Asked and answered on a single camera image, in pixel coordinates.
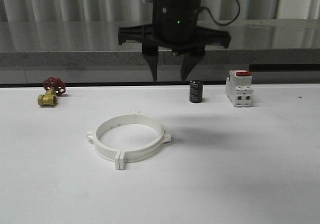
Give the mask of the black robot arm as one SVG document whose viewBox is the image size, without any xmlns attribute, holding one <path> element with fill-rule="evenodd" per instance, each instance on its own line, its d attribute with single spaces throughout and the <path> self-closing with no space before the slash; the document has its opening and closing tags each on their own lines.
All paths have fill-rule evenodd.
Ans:
<svg viewBox="0 0 320 224">
<path fill-rule="evenodd" d="M 120 27 L 118 43 L 137 41 L 142 44 L 142 55 L 154 81 L 157 80 L 159 47 L 183 55 L 180 76 L 185 81 L 205 56 L 206 45 L 228 48 L 231 41 L 227 31 L 198 26 L 200 11 L 201 0 L 153 0 L 152 23 Z"/>
</svg>

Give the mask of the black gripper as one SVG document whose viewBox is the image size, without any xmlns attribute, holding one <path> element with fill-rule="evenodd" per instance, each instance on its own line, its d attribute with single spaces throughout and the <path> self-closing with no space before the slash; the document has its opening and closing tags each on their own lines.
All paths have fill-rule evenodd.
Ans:
<svg viewBox="0 0 320 224">
<path fill-rule="evenodd" d="M 142 56 L 149 66 L 154 82 L 158 79 L 159 47 L 171 49 L 179 55 L 186 53 L 180 69 L 181 80 L 185 81 L 206 54 L 204 50 L 194 50 L 206 45 L 228 48 L 231 41 L 231 35 L 227 31 L 197 25 L 201 10 L 201 7 L 159 8 L 154 11 L 151 24 L 120 27 L 118 43 L 121 45 L 135 41 L 142 44 Z"/>
</svg>

